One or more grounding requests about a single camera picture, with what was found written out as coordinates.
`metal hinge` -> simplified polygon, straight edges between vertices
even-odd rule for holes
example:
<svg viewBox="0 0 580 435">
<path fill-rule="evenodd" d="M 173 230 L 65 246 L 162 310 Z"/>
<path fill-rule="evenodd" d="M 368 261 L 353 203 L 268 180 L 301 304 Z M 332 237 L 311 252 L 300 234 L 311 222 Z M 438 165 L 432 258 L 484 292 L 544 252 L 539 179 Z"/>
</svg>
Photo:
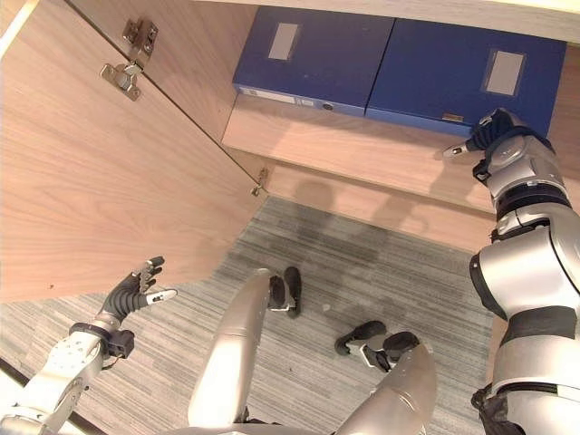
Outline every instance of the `metal hinge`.
<svg viewBox="0 0 580 435">
<path fill-rule="evenodd" d="M 137 23 L 129 20 L 123 30 L 123 38 L 131 44 L 129 51 L 131 62 L 117 66 L 106 63 L 102 67 L 101 77 L 133 101 L 141 95 L 137 87 L 137 76 L 143 73 L 153 53 L 158 33 L 159 29 L 151 20 L 140 19 Z"/>
<path fill-rule="evenodd" d="M 257 176 L 257 185 L 254 188 L 252 188 L 252 190 L 250 190 L 250 193 L 255 197 L 257 197 L 260 194 L 260 190 L 264 188 L 267 178 L 268 178 L 268 169 L 262 168 L 262 170 L 260 170 L 260 173 Z"/>
</svg>

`robotic hand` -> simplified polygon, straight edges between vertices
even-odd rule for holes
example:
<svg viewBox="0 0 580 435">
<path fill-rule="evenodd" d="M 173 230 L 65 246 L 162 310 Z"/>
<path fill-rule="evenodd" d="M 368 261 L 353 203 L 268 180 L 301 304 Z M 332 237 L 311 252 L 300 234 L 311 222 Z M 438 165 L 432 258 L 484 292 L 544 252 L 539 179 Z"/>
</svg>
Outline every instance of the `robotic hand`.
<svg viewBox="0 0 580 435">
<path fill-rule="evenodd" d="M 488 310 L 508 321 L 493 382 L 472 403 L 489 434 L 573 434 L 580 427 L 580 217 L 548 140 L 497 110 L 457 155 L 484 150 L 473 169 L 498 223 L 473 256 L 471 280 Z"/>
<path fill-rule="evenodd" d="M 24 387 L 17 402 L 0 420 L 0 434 L 53 434 L 73 411 L 81 393 L 101 370 L 103 361 L 127 358 L 134 335 L 120 331 L 128 314 L 144 306 L 166 301 L 176 290 L 145 293 L 161 272 L 158 256 L 131 272 L 107 296 L 101 310 L 89 324 L 77 323 L 70 335 L 51 350 L 43 369 Z"/>
</svg>

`wooden cabinet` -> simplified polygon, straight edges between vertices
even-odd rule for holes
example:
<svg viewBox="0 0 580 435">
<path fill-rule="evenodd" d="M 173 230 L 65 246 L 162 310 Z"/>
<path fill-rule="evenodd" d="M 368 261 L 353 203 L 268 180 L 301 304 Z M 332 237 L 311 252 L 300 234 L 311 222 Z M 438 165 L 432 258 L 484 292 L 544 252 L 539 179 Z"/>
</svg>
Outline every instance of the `wooden cabinet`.
<svg viewBox="0 0 580 435">
<path fill-rule="evenodd" d="M 21 3 L 13 1 L 12 9 Z M 210 50 L 212 41 L 201 44 Z M 233 56 L 223 70 L 235 65 L 240 44 L 221 53 Z M 188 46 L 197 61 L 186 70 L 208 67 L 202 49 Z M 231 92 L 225 99 L 219 89 L 231 77 L 213 74 L 201 105 L 186 114 L 159 88 L 174 79 L 163 75 L 167 69 L 153 69 L 160 71 L 153 81 L 138 79 L 137 101 L 99 76 L 105 63 L 125 62 L 60 1 L 41 2 L 8 49 L 2 61 L 2 301 L 106 292 L 157 255 L 167 259 L 165 283 L 209 276 L 264 200 L 250 195 L 255 182 L 212 140 L 227 117 L 215 121 L 211 112 L 231 110 L 235 97 Z M 210 75 L 194 74 L 197 86 Z M 188 90 L 192 101 L 195 92 Z M 204 105 L 212 95 L 220 103 Z M 203 111 L 212 122 L 199 124 L 209 136 L 191 120 L 203 120 Z"/>
<path fill-rule="evenodd" d="M 22 3 L 4 2 L 3 16 Z M 580 9 L 526 0 L 252 3 L 580 41 Z M 440 157 L 459 138 L 237 98 L 231 78 L 255 12 L 235 0 L 40 3 L 3 61 L 1 299 L 103 291 L 157 254 L 168 280 L 206 276 L 263 200 L 248 191 L 264 166 L 273 195 L 469 252 L 487 244 L 487 191 L 469 163 Z M 132 102 L 98 73 L 126 62 L 122 29 L 142 17 L 159 38 Z M 573 204 L 579 65 L 570 45 L 550 131 Z"/>
</svg>

